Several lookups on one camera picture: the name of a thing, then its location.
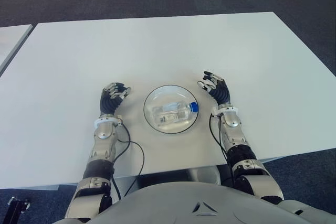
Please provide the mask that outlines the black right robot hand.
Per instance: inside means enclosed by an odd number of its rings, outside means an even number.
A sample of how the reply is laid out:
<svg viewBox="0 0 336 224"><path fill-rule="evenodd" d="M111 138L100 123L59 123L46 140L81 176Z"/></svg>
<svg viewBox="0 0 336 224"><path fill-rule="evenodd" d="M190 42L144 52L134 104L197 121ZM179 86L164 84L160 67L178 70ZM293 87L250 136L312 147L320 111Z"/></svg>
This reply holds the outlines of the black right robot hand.
<svg viewBox="0 0 336 224"><path fill-rule="evenodd" d="M203 80L208 80L211 84L203 81L198 81L198 86L205 90L218 105L230 104L230 92L225 80L211 72L204 71Z"/></svg>

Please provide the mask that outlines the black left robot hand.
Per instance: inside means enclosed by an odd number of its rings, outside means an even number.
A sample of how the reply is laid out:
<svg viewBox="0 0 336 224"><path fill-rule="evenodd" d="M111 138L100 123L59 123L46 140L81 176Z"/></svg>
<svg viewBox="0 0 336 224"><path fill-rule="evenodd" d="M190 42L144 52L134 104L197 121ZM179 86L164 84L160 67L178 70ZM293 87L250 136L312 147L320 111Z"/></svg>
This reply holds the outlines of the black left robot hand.
<svg viewBox="0 0 336 224"><path fill-rule="evenodd" d="M100 98L100 115L114 115L122 101L130 94L131 87L123 83L112 82L105 86Z"/></svg>

